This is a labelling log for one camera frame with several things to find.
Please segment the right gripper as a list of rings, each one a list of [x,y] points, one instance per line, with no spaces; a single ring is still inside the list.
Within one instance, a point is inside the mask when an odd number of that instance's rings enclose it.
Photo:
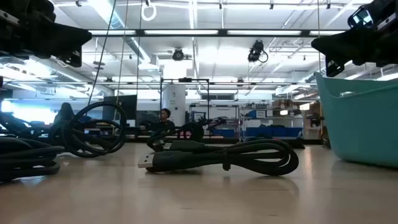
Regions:
[[[335,77],[351,61],[377,67],[398,64],[398,0],[373,0],[364,4],[372,16],[371,27],[349,27],[345,32],[321,36],[311,46],[325,56],[326,76]]]

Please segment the metal storage shelf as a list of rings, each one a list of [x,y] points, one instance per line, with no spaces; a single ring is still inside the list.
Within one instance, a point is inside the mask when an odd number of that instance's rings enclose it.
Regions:
[[[304,136],[304,118],[302,111],[297,105],[279,104],[255,104],[250,103],[239,108],[239,135],[241,138],[250,138],[245,136],[246,128],[256,128],[261,126],[285,126],[289,128],[303,128],[296,138],[267,137],[263,135],[250,137],[264,137],[277,139],[302,139]]]

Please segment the teal plastic bin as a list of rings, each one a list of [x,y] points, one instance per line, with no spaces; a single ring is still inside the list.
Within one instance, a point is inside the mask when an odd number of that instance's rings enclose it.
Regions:
[[[342,160],[398,168],[398,80],[315,78],[332,151]]]

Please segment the person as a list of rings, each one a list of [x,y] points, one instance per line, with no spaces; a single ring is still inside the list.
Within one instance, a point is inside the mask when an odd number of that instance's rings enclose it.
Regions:
[[[170,115],[170,110],[168,110],[167,108],[161,109],[158,129],[170,129],[175,126],[174,122],[169,120]]]
[[[55,126],[53,136],[55,137],[60,133],[60,128],[66,121],[70,121],[74,117],[74,112],[70,103],[64,102],[61,105],[60,110],[55,116],[53,125]]]

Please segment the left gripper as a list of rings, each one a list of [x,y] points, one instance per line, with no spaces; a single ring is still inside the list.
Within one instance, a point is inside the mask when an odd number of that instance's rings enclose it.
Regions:
[[[0,63],[35,56],[81,67],[81,48],[92,33],[56,23],[56,17],[49,0],[0,0]]]

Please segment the black monitor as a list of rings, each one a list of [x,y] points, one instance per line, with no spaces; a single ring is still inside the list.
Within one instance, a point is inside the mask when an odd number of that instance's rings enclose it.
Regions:
[[[136,111],[137,111],[137,96],[136,95],[122,95],[118,96],[107,96],[104,97],[104,101],[110,101],[113,103],[118,102],[120,107],[123,109],[126,115],[126,122],[129,127],[136,126]],[[120,112],[111,106],[103,107],[103,119],[113,120],[119,122]]]

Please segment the white cylindrical column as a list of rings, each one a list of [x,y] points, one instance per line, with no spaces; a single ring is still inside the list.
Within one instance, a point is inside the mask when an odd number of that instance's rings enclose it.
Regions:
[[[185,124],[186,89],[184,85],[169,84],[163,91],[163,108],[170,111],[170,118],[176,126]]]

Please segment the blue storage bin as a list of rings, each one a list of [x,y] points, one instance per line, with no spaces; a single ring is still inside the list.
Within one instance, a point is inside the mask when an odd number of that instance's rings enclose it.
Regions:
[[[213,134],[223,136],[224,138],[234,138],[235,130],[233,130],[233,129],[214,129]]]
[[[267,137],[296,138],[303,128],[289,128],[285,126],[261,126],[256,128],[246,128],[245,136],[263,135]]]

